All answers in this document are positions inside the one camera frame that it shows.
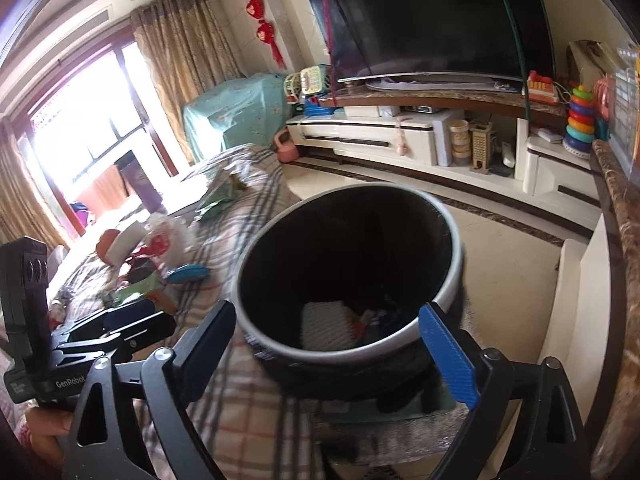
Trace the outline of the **person left hand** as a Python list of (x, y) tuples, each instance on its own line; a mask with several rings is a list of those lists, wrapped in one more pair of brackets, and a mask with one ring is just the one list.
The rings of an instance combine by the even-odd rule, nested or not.
[(48, 466), (61, 470), (65, 452), (58, 437), (66, 437), (73, 425), (73, 414), (50, 408), (29, 408), (25, 412), (29, 447)]

